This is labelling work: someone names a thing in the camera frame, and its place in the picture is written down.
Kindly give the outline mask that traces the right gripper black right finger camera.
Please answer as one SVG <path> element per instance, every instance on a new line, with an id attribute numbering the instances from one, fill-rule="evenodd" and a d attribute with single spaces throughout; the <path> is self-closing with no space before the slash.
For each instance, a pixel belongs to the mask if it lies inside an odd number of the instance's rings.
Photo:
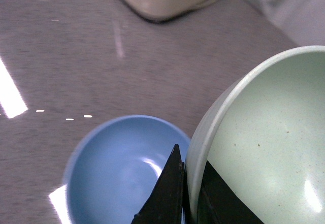
<path id="1" fill-rule="evenodd" d="M 199 192 L 197 218 L 192 217 L 189 196 L 183 196 L 185 223 L 262 223 L 206 162 Z"/>

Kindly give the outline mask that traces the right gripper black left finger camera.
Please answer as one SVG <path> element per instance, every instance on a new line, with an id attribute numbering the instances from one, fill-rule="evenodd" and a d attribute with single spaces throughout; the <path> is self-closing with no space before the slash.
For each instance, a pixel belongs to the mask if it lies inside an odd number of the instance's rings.
<path id="1" fill-rule="evenodd" d="M 182 223 L 183 162 L 175 144 L 152 193 L 132 223 Z"/>

